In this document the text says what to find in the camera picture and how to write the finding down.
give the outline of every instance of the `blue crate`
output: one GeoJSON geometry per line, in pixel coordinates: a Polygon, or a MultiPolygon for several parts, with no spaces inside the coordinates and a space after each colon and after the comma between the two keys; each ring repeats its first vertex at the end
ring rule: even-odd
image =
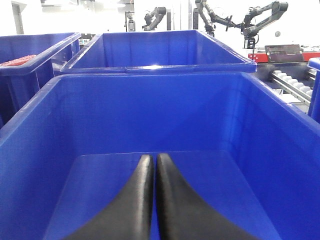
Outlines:
{"type": "Polygon", "coordinates": [[[159,152],[259,239],[320,238],[319,125],[247,73],[199,72],[48,82],[0,129],[0,239],[63,238],[159,152]]]}
{"type": "Polygon", "coordinates": [[[256,63],[197,30],[122,32],[95,36],[64,73],[168,73],[241,71],[256,63]]]}
{"type": "Polygon", "coordinates": [[[20,66],[0,66],[0,113],[6,123],[79,50],[80,33],[0,36],[0,63],[37,55],[20,66]]]}
{"type": "Polygon", "coordinates": [[[310,68],[317,70],[308,115],[311,116],[318,123],[320,123],[320,94],[319,94],[320,59],[311,58],[309,60],[308,66],[310,68]]]}

